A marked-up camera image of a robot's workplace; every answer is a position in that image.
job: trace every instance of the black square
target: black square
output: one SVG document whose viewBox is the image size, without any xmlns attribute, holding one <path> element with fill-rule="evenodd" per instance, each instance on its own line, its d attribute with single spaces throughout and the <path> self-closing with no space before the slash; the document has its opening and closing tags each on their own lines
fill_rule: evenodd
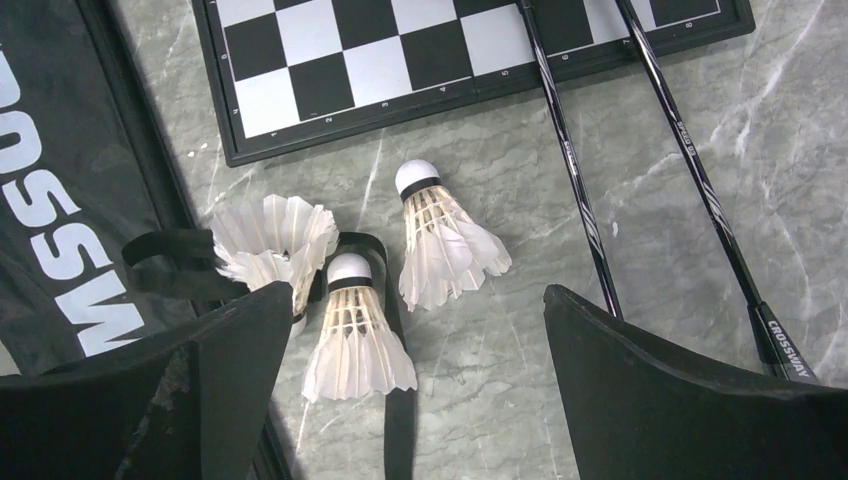
<svg viewBox="0 0 848 480">
<path fill-rule="evenodd" d="M 341 52 L 289 67 L 289 74 L 302 121 L 354 106 Z"/>
<path fill-rule="evenodd" d="M 715 0 L 651 0 L 658 27 L 718 12 Z"/>
<path fill-rule="evenodd" d="M 309 0 L 274 0 L 274 9 L 282 10 L 284 8 L 294 7 L 295 5 L 300 5 L 301 3 L 306 3 Z"/>
<path fill-rule="evenodd" d="M 333 0 L 333 10 L 344 49 L 397 35 L 391 0 Z"/>
<path fill-rule="evenodd" d="M 401 35 L 400 41 L 413 90 L 472 74 L 459 20 Z"/>
<path fill-rule="evenodd" d="M 536 0 L 533 7 L 542 46 L 548 55 L 594 43 L 582 1 Z"/>
<path fill-rule="evenodd" d="M 453 0 L 453 5 L 456 7 L 456 16 L 462 18 L 487 10 L 494 10 L 504 5 L 515 5 L 515 0 Z"/>
<path fill-rule="evenodd" d="M 275 14 L 263 15 L 224 29 L 236 81 L 286 66 L 283 40 Z"/>
</svg>

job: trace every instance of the chessboard frame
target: chessboard frame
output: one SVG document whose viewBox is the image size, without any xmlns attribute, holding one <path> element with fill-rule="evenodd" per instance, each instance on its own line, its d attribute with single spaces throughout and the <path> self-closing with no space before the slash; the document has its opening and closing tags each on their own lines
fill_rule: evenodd
<svg viewBox="0 0 848 480">
<path fill-rule="evenodd" d="M 710 21 L 710 19 L 704 19 L 697 22 L 696 25 L 692 25 L 694 22 L 681 23 L 648 32 L 648 38 L 657 56 L 662 57 L 691 50 L 752 33 L 756 28 L 756 22 L 750 1 L 726 1 L 732 4 L 737 14 L 737 20 L 733 23 L 715 25 L 715 22 Z M 378 105 L 359 107 L 355 109 L 355 116 L 349 116 L 347 121 L 336 122 L 336 124 L 330 126 L 324 125 L 322 128 L 301 129 L 297 137 L 283 141 L 276 138 L 275 133 L 254 138 L 243 138 L 243 135 L 237 133 L 240 131 L 238 128 L 241 125 L 240 119 L 237 118 L 237 114 L 233 113 L 234 110 L 230 108 L 229 103 L 229 98 L 234 98 L 235 94 L 232 77 L 230 76 L 229 61 L 222 48 L 224 45 L 223 35 L 220 28 L 215 28 L 211 23 L 212 19 L 217 20 L 217 12 L 214 8 L 210 8 L 210 5 L 215 2 L 216 0 L 192 0 L 192 7 L 198 26 L 224 158 L 229 167 L 265 160 L 436 113 L 541 87 L 541 80 L 535 74 L 535 65 L 523 65 L 510 68 L 514 72 L 512 75 L 514 80 L 507 82 L 504 82 L 503 78 L 499 78 L 491 85 L 487 85 L 485 79 L 482 82 L 476 81 L 480 77 L 471 79 L 470 81 L 476 85 L 474 94 L 468 94 L 467 89 L 458 89 L 461 91 L 457 91 L 453 95 L 430 95 L 424 97 L 424 101 L 421 101 L 419 95 L 414 99 L 417 101 L 410 101 L 402 109 L 394 109 L 390 112 L 380 111 Z M 551 55 L 550 52 L 548 54 L 548 62 L 557 82 L 613 70 L 639 61 L 635 49 L 628 39 L 594 45 L 562 56 Z"/>
</svg>

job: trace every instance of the crossway logo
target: crossway logo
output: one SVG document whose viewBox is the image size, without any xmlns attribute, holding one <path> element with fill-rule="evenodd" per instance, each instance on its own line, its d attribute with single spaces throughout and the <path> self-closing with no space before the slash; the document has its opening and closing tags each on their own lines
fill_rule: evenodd
<svg viewBox="0 0 848 480">
<path fill-rule="evenodd" d="M 798 352 L 795 351 L 795 346 L 792 344 L 792 341 L 789 340 L 789 337 L 787 337 L 785 333 L 783 333 L 783 327 L 774 320 L 770 321 L 768 325 L 775 340 L 777 340 L 780 348 L 783 349 L 783 353 L 786 354 L 789 364 L 795 369 L 795 373 L 802 377 L 809 377 L 810 371 L 808 370 L 807 365 L 805 365 L 804 361 L 801 360 L 801 357 L 798 356 Z"/>
<path fill-rule="evenodd" d="M 85 327 L 77 334 L 85 355 L 131 343 L 136 339 L 115 339 L 144 321 L 133 303 L 118 301 L 126 288 L 109 268 L 112 260 L 94 230 L 74 221 L 80 207 L 59 178 L 38 165 L 41 137 L 32 117 L 13 108 L 20 98 L 20 85 L 0 50 L 0 138 L 17 140 L 0 143 L 0 178 L 5 182 L 0 189 L 6 206 L 21 225 L 33 229 L 30 244 L 44 274 L 68 285 L 55 302 L 70 323 Z M 106 270 L 79 284 L 85 270 L 83 252 L 97 269 Z"/>
</svg>

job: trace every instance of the chessboard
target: chessboard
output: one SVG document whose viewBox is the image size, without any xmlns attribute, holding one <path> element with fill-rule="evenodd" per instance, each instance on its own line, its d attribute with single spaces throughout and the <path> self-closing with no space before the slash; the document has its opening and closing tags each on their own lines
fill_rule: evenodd
<svg viewBox="0 0 848 480">
<path fill-rule="evenodd" d="M 541 85 L 515 1 L 193 2 L 229 166 Z M 658 55 L 754 30 L 748 0 L 632 3 Z M 555 80 L 637 61 L 615 0 L 534 6 Z"/>
</svg>

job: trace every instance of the bag strap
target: bag strap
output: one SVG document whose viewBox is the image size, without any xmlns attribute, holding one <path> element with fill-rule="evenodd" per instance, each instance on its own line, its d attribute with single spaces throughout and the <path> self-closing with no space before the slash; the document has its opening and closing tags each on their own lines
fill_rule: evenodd
<svg viewBox="0 0 848 480">
<path fill-rule="evenodd" d="M 400 321 L 397 290 L 389 272 L 389 259 L 385 245 L 373 235 L 358 232 L 341 232 L 339 245 L 360 245 L 374 251 L 382 260 L 386 276 L 386 322 L 407 350 Z M 386 396 L 383 431 L 383 465 L 387 479 L 412 480 L 415 457 L 415 419 L 418 392 L 394 389 Z"/>
<path fill-rule="evenodd" d="M 406 340 L 400 321 L 397 291 L 389 272 L 385 245 L 373 235 L 359 232 L 340 232 L 339 246 L 359 246 L 374 252 L 385 268 L 385 315 L 389 328 L 398 336 L 404 350 Z M 127 243 L 121 251 L 130 286 L 140 292 L 188 300 L 233 300 L 249 293 L 247 286 L 220 275 L 211 268 L 217 258 L 211 230 L 174 229 L 145 233 Z M 153 266 L 142 267 L 145 260 L 165 257 L 175 264 L 186 260 L 205 260 L 208 270 L 167 270 Z M 309 291 L 309 302 L 320 301 L 325 295 L 326 278 L 319 271 Z M 387 479 L 412 480 L 415 456 L 415 419 L 417 392 L 393 390 L 386 396 L 383 433 L 383 464 Z"/>
<path fill-rule="evenodd" d="M 121 250 L 130 285 L 139 292 L 187 300 L 234 300 L 249 293 L 247 285 L 209 270 L 167 270 L 137 266 L 144 260 L 164 256 L 185 260 L 216 258 L 211 230 L 174 229 L 145 233 Z"/>
</svg>

